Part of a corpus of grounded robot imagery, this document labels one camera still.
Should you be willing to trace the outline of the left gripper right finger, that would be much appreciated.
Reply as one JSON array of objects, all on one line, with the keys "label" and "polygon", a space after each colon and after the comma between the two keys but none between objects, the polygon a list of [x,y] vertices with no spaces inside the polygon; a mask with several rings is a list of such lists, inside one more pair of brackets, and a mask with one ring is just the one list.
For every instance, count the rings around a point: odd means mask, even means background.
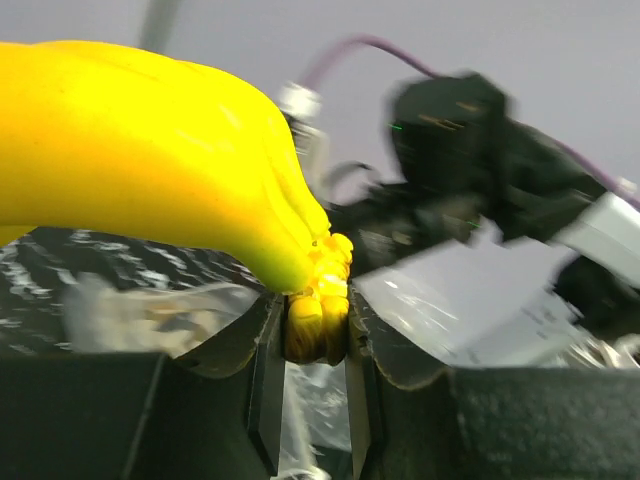
[{"label": "left gripper right finger", "polygon": [[357,479],[635,479],[634,370],[450,367],[350,295]]}]

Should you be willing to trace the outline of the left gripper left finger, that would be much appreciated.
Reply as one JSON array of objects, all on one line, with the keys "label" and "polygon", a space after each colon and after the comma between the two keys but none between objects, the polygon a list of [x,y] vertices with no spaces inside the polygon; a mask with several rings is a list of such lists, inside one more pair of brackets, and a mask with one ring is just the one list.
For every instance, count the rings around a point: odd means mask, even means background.
[{"label": "left gripper left finger", "polygon": [[5,479],[267,479],[278,470],[281,298],[198,348],[1,360]]}]

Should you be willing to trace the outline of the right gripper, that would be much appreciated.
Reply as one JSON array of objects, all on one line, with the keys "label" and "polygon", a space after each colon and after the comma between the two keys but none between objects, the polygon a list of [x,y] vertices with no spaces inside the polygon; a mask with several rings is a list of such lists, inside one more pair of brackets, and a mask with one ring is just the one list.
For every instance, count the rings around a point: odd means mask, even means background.
[{"label": "right gripper", "polygon": [[332,205],[334,230],[354,247],[354,278],[448,241],[466,243],[501,192],[507,97],[476,72],[402,85],[389,101],[399,182]]}]

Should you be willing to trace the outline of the white dotted zip bag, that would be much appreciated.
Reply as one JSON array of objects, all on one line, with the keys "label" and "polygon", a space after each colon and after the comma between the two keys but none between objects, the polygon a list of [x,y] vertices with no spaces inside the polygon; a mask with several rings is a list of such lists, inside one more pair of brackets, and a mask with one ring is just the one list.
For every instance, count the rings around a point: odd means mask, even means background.
[{"label": "white dotted zip bag", "polygon": [[[65,289],[62,305],[74,354],[161,353],[177,359],[231,325],[258,298],[273,295],[245,267],[218,252],[86,231],[75,233],[71,243],[79,272]],[[450,367],[566,368],[552,359],[577,334],[570,322],[573,310],[550,288],[538,291],[510,321],[479,333],[467,345],[458,339],[466,323],[443,308],[435,291],[394,269],[357,280],[349,298],[352,292],[360,293],[387,325]],[[315,381],[283,358],[288,305],[282,301],[280,450],[277,473],[270,478],[317,472],[314,424],[300,407]],[[347,357],[349,347],[348,321]],[[342,394],[348,401],[346,360]]]}]

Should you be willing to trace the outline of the yellow banana bunch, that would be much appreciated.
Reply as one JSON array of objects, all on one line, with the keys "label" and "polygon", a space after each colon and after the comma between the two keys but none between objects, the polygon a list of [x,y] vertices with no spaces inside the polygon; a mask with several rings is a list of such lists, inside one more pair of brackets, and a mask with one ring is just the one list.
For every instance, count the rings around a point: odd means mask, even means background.
[{"label": "yellow banana bunch", "polygon": [[289,361],[347,350],[353,246],[289,125],[223,70],[95,41],[1,46],[1,240],[88,229],[219,250],[289,298]]}]

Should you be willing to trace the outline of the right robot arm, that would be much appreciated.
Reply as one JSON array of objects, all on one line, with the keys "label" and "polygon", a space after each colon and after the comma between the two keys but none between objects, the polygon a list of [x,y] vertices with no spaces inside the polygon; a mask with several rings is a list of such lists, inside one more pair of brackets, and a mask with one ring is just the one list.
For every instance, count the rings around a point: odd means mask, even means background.
[{"label": "right robot arm", "polygon": [[639,208],[577,156],[513,120],[506,95],[477,73],[422,80],[391,104],[402,181],[328,210],[354,244],[355,276],[448,241],[468,243],[482,220],[502,242],[528,238],[577,254],[553,290],[603,339],[639,329]]}]

